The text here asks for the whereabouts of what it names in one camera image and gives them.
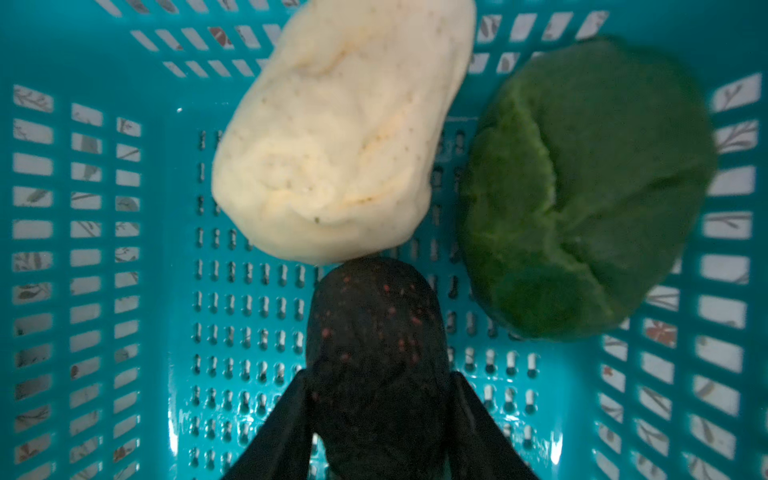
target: white lump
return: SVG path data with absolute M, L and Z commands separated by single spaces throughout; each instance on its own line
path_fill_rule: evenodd
M 216 152 L 213 195 L 248 240 L 324 264 L 407 241 L 472 54 L 474 0 L 310 0 Z

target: green play dough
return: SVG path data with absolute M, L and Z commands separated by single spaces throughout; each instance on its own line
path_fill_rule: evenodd
M 475 298 L 528 338 L 617 326 L 670 271 L 716 167 L 675 60 L 613 38 L 531 60 L 480 120 L 462 178 Z

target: teal plastic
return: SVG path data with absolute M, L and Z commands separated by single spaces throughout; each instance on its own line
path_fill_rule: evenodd
M 0 8 L 0 190 L 5 192 L 0 251 L 7 262 L 0 276 L 5 291 L 0 296 L 5 323 L 0 374 L 7 385 L 0 396 L 3 476 L 217 479 L 253 438 L 302 364 L 296 334 L 306 328 L 313 284 L 323 274 L 249 250 L 238 233 L 230 246 L 233 224 L 217 214 L 210 197 L 217 132 L 253 81 L 232 60 L 244 60 L 258 74 L 257 59 L 268 58 L 273 48 L 269 28 L 262 26 L 283 25 L 295 11 L 284 3 L 296 2 L 112 0 L 119 16 L 94 0 L 6 3 Z M 205 5 L 207 12 L 191 5 Z M 477 44 L 477 58 L 487 53 L 487 65 L 467 77 L 446 123 L 435 163 L 434 206 L 416 232 L 418 245 L 409 242 L 386 253 L 414 263 L 435 281 L 445 320 L 453 325 L 454 367 L 470 378 L 482 399 L 490 394 L 492 415 L 543 480 L 768 478 L 768 220 L 763 209 L 768 184 L 760 135 L 768 109 L 760 98 L 763 76 L 755 76 L 768 67 L 768 7 L 750 0 L 478 0 L 478 10 L 478 34 L 497 35 Z M 722 171 L 704 212 L 714 217 L 702 217 L 680 268 L 665 280 L 666 289 L 651 292 L 627 329 L 580 343 L 517 342 L 502 328 L 489 328 L 470 298 L 464 267 L 453 250 L 455 178 L 466 162 L 476 117 L 507 76 L 497 73 L 502 54 L 520 54 L 516 71 L 535 52 L 572 43 L 588 15 L 603 11 L 610 16 L 602 33 L 678 56 L 713 99 L 716 128 L 741 127 L 721 131 L 720 141 L 727 144 Z M 555 17 L 566 19 L 562 35 L 557 25 L 547 30 L 552 15 L 562 12 L 573 13 L 572 18 Z M 510 41 L 518 14 L 531 13 L 538 16 L 525 40 Z M 487 17 L 491 23 L 481 26 L 485 15 L 500 15 L 500 21 L 494 25 L 496 17 Z M 238 25 L 252 28 L 258 48 L 243 43 Z M 213 33 L 221 42 L 215 40 L 208 30 L 212 27 L 222 28 L 230 43 L 218 30 Z M 207 50 L 190 43 L 183 28 L 197 31 Z M 179 48 L 158 36 L 163 30 Z M 157 51 L 147 50 L 132 31 L 143 32 Z M 542 40 L 545 35 L 554 39 Z M 208 63 L 214 60 L 231 76 L 221 77 Z M 164 66 L 169 61 L 184 78 Z M 208 78 L 199 78 L 188 61 L 196 61 Z M 15 85 L 50 95 L 52 112 L 29 108 L 26 101 L 16 104 Z M 717 103 L 724 85 L 732 101 L 725 109 Z M 31 99 L 38 107 L 47 101 Z M 72 120 L 73 103 L 100 111 L 101 126 Z M 119 132 L 118 118 L 141 124 L 141 136 Z M 51 127 L 51 143 L 17 138 L 24 132 L 17 129 L 15 135 L 14 119 Z M 101 139 L 102 153 L 87 153 L 96 148 L 94 141 L 81 147 L 86 151 L 73 150 L 73 133 Z M 118 144 L 141 149 L 141 161 L 117 159 Z M 14 154 L 49 158 L 52 172 L 20 173 L 13 167 Z M 73 162 L 99 167 L 101 181 L 73 179 Z M 140 185 L 116 184 L 117 170 L 140 174 Z M 71 202 L 78 206 L 82 200 L 72 200 L 73 192 L 76 197 L 100 195 L 100 208 L 73 209 Z M 119 207 L 116 197 L 123 197 Z M 126 208 L 125 197 L 139 199 L 140 210 Z M 50 236 L 14 239 L 18 220 L 49 221 Z M 72 238 L 73 221 L 98 222 L 101 235 Z M 139 234 L 118 236 L 116 223 L 125 228 L 138 224 Z M 135 261 L 125 261 L 136 253 L 126 247 L 139 249 Z M 101 261 L 73 266 L 72 250 L 98 250 Z M 29 270 L 16 271 L 25 267 L 14 268 L 14 255 L 24 252 L 32 253 L 26 263 L 25 257 L 17 258 Z M 52 254 L 49 268 L 40 270 L 48 267 L 47 257 L 36 260 L 35 252 Z M 116 253 L 118 262 L 113 261 Z M 749 259 L 746 267 L 744 258 Z M 74 264 L 79 264 L 77 256 Z M 723 278 L 718 273 L 734 266 L 747 268 L 748 274 Z M 136 273 L 137 284 L 115 276 L 120 273 Z M 71 293 L 94 281 L 98 290 Z M 135 297 L 136 308 L 123 311 Z M 97 318 L 71 323 L 73 307 L 94 304 L 100 306 Z M 17 322 L 49 313 L 50 325 Z M 132 320 L 137 330 L 128 335 L 133 324 L 126 322 Z M 44 331 L 31 333 L 30 325 Z M 115 326 L 121 338 L 115 338 Z M 263 346 L 262 330 L 268 332 Z M 285 334 L 282 348 L 280 332 Z M 468 347 L 473 349 L 469 365 Z M 487 357 L 490 350 L 493 355 Z M 514 369 L 508 368 L 509 352 L 516 353 Z M 530 371 L 529 356 L 535 365 Z M 90 372 L 92 359 L 98 359 L 98 369 Z M 243 374 L 246 361 L 248 376 Z M 279 364 L 284 366 L 282 382 Z M 40 378 L 50 383 L 32 395 Z M 507 389 L 513 389 L 511 402 Z M 534 395 L 527 398 L 529 391 Z M 244 392 L 250 397 L 241 408 Z M 79 432 L 89 419 L 96 422 Z M 530 440 L 526 427 L 531 427 Z M 312 466 L 310 476 L 325 477 L 322 443 Z

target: dark lump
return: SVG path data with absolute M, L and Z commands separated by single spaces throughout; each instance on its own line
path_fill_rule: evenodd
M 419 478 L 442 462 L 446 351 L 437 297 L 407 263 L 368 257 L 323 278 L 306 362 L 314 428 L 339 475 Z

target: teal plastic basket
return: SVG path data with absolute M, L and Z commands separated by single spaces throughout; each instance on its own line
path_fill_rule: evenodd
M 250 248 L 210 196 L 221 131 L 298 4 L 0 7 L 3 478 L 217 480 L 303 363 L 326 270 Z M 453 366 L 543 480 L 768 478 L 768 4 L 478 0 L 478 13 L 433 207 L 387 253 L 439 292 Z M 456 182 L 508 74 L 598 31 L 690 66 L 720 172 L 682 258 L 621 329 L 517 342 L 470 298 Z M 310 477 L 326 477 L 322 442 Z

